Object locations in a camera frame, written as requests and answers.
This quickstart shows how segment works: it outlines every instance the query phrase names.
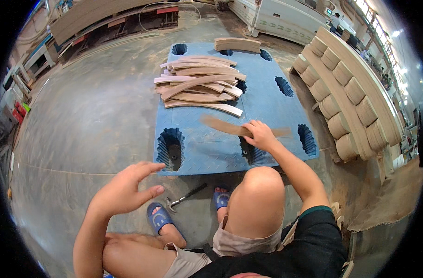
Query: hammer head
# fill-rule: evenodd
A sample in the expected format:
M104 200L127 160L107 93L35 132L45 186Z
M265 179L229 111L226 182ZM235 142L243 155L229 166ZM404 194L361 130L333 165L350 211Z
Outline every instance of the hammer head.
M169 208L173 213L176 213L175 209L173 208L174 203L170 200L169 197L165 197L165 203L167 204L167 208Z

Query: black shirt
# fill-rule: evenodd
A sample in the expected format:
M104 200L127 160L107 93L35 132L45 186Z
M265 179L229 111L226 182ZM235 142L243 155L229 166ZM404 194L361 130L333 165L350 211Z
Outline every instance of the black shirt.
M283 250L221 257L190 276L231 277L245 272L275 277L339 277L347 251L330 208L309 208L300 216L295 239Z

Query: red container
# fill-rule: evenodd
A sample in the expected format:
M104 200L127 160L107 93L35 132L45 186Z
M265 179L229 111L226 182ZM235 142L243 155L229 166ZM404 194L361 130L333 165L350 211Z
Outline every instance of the red container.
M22 117L25 117L26 115L25 107L23 107L23 105L21 105L19 102L16 102L15 106L17 108L17 111L19 111L20 115L22 115Z
M18 120L19 121L19 123L20 124L22 124L22 122L23 122L23 117L22 117L22 115L20 115L20 113L17 111L17 110L13 110L12 111L12 115L16 118L16 120Z

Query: foot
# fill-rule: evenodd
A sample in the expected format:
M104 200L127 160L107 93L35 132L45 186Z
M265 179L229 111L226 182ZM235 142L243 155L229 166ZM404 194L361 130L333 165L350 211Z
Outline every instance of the foot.
M155 214L159 209L160 209L160 206L157 206L153 210L152 214ZM167 244L169 242L173 242L177 247L179 247L181 249L185 248L186 245L187 245L187 242L182 237L181 233L171 223L165 224L164 226L162 226L162 228L160 228L160 230L159 230L159 234L161 235L161 237L164 241L164 244Z
M227 192L227 189L222 187L216 187L215 192L224 193L224 192ZM224 220L224 216L227 215L227 207L226 206L220 207L217 211L217 214L218 214L218 223L221 223L222 220Z

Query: hammer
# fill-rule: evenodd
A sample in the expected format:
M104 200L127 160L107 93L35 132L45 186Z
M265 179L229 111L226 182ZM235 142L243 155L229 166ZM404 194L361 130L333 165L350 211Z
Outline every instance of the hammer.
M207 183L203 183L202 185L196 187L195 189L193 189L192 191L188 192L184 197L179 198L179 200L172 202L170 200L169 197L165 197L165 203L167 203L167 207L174 213L176 213L176 211L173 209L174 206L178 205L179 203L183 202L185 199L187 199L188 197L198 193L199 191L201 191L202 189L207 187Z

